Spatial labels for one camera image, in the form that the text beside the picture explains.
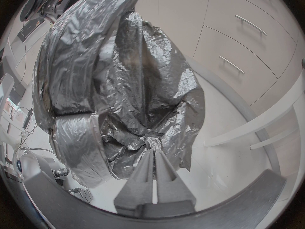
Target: floor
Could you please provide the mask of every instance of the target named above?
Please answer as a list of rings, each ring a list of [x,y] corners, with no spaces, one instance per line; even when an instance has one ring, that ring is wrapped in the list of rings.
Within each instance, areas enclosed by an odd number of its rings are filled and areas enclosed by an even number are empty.
[[[179,176],[197,199],[196,211],[216,205],[232,195],[238,193],[265,169],[270,169],[269,159],[264,149],[250,150],[250,144],[259,142],[252,134],[239,139],[237,142],[219,145],[216,147],[203,147],[203,141],[230,131],[244,123],[246,120],[238,110],[210,83],[196,75],[205,92],[206,115],[202,129],[193,144],[191,170],[185,168],[178,170]],[[21,107],[32,107],[31,86],[29,86],[20,102]],[[28,127],[31,131],[35,126],[34,115]],[[35,128],[26,144],[30,148],[44,148],[51,150],[48,134],[39,127]],[[56,157],[51,152],[33,151],[45,157]],[[116,212],[113,199],[125,184],[125,180],[111,179],[97,188],[90,189],[94,200],[93,206]],[[65,189],[81,187],[69,174],[64,184]],[[153,200],[156,201],[154,189]]]

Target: garbage bag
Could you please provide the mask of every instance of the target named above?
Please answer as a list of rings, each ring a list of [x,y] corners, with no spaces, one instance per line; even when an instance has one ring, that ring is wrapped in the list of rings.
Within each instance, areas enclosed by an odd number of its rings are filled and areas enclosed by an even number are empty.
[[[41,89],[43,78],[45,90],[33,94],[35,117],[50,117],[38,125],[51,133],[56,156],[87,187],[102,182],[101,169],[127,179],[151,148],[162,150],[174,168],[189,170],[204,121],[204,92],[194,72],[165,33],[134,11],[136,1],[80,0],[49,31],[46,59],[38,55],[35,64],[46,69],[46,76],[34,72],[33,89]],[[88,115],[98,116],[99,130],[89,132],[90,125],[82,124]],[[100,135],[102,146],[86,137],[71,152],[82,131]],[[87,179],[89,163],[99,162]]]

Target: drawer handle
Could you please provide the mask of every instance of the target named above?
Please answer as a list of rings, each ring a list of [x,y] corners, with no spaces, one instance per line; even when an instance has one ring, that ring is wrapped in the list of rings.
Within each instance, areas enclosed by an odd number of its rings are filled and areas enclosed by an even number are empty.
[[[241,19],[242,21],[245,21],[246,23],[248,23],[249,25],[252,25],[254,28],[258,29],[261,33],[263,33],[265,36],[267,36],[267,33],[264,32],[261,28],[257,27],[256,25],[254,25],[253,23],[251,23],[250,21],[247,21],[246,19],[244,19],[243,17],[238,16],[237,14],[235,14],[235,17]]]
[[[240,68],[238,68],[235,64],[231,63],[229,60],[225,59],[224,57],[220,56],[219,57],[221,59],[223,59],[224,61],[226,61],[227,63],[229,63],[230,65],[234,66],[236,69],[238,69],[240,72],[242,72],[243,74],[245,74],[245,72],[243,72]]]

